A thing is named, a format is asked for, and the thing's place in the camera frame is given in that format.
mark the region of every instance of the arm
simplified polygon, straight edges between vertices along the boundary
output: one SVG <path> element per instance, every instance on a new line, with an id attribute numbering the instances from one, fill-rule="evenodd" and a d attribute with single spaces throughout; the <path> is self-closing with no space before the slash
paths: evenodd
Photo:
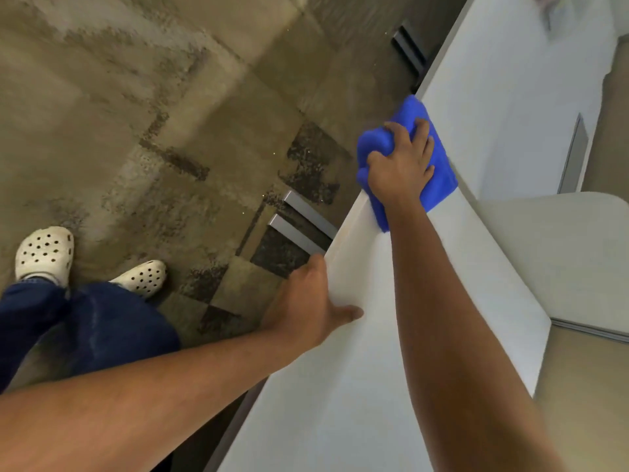
<path id="1" fill-rule="evenodd" d="M 325 262 L 291 274 L 239 338 L 0 396 L 0 470 L 149 471 L 271 373 L 358 318 L 328 299 Z"/>
<path id="2" fill-rule="evenodd" d="M 369 185 L 385 206 L 406 379 L 437 471 L 563 471 L 511 361 L 452 268 L 419 194 L 433 174 L 429 124 L 411 142 L 369 156 Z"/>

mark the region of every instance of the dark blue jeans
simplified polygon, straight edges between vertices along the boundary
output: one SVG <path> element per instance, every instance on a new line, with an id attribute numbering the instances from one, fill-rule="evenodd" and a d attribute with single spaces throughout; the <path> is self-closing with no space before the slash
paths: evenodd
<path id="1" fill-rule="evenodd" d="M 9 286 L 0 299 L 0 392 L 43 333 L 65 322 L 73 376 L 181 348 L 176 331 L 135 293 L 113 283 L 93 283 L 68 300 L 66 291 L 39 278 Z M 154 472 L 170 470 L 172 455 Z"/>

